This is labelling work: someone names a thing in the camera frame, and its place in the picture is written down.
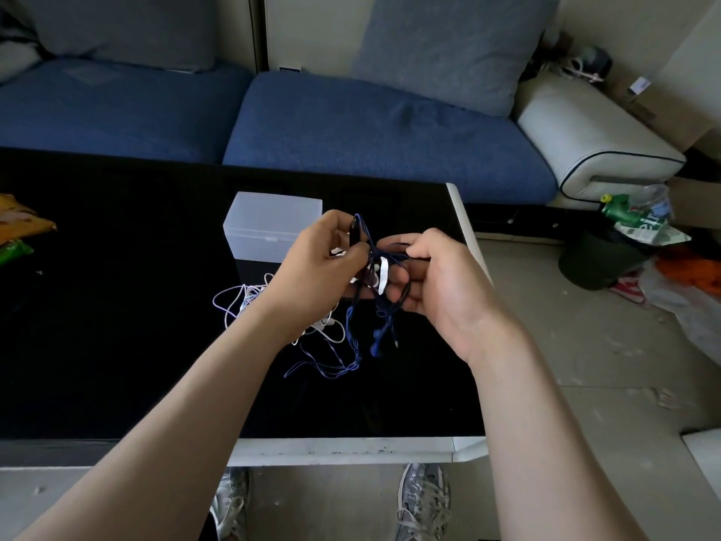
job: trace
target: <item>gray pillow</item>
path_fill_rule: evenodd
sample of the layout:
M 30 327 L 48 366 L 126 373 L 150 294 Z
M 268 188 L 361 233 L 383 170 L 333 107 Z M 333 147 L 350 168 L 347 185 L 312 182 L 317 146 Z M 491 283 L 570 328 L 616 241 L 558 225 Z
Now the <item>gray pillow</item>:
M 215 0 L 20 1 L 53 54 L 187 71 L 215 63 Z
M 558 0 L 376 0 L 351 76 L 508 117 Z

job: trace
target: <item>clear plastic box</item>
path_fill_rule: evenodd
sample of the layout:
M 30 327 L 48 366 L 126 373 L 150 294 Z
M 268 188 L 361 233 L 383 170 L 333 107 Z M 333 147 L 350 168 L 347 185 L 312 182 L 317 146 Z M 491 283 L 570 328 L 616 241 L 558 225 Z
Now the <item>clear plastic box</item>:
M 238 192 L 223 231 L 236 260 L 281 263 L 298 234 L 322 213 L 320 199 Z

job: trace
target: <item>sofa seat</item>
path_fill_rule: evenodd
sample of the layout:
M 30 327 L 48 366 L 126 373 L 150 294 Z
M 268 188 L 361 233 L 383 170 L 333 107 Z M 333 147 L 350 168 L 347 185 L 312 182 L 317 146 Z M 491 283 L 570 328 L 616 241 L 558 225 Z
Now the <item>sofa seat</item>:
M 557 192 L 546 162 L 509 119 L 289 71 L 253 81 L 223 163 L 453 182 L 464 202 L 544 204 Z
M 52 60 L 0 87 L 0 146 L 220 163 L 252 79 Z

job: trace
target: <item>gray sneaker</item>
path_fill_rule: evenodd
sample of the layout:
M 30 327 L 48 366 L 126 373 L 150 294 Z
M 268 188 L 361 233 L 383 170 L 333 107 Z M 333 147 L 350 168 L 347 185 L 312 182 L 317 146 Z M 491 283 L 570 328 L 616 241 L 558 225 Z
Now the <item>gray sneaker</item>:
M 249 497 L 248 467 L 227 467 L 211 505 L 218 539 L 248 541 L 246 509 Z
M 410 463 L 398 488 L 396 541 L 441 541 L 451 517 L 451 487 L 439 464 Z

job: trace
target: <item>floor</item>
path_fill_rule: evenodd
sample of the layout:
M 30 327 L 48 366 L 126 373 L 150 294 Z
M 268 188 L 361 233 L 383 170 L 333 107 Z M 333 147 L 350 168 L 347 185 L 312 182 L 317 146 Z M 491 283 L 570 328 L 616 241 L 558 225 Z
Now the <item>floor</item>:
M 670 314 L 566 282 L 547 245 L 481 241 L 496 288 L 544 351 L 600 463 L 651 541 L 710 541 L 721 501 L 679 437 L 721 426 L 721 368 Z M 658 391 L 670 392 L 662 407 Z M 401 466 L 254 471 L 252 541 L 392 541 Z M 0 472 L 0 541 L 11 539 L 82 470 Z M 487 458 L 448 466 L 446 541 L 500 539 Z

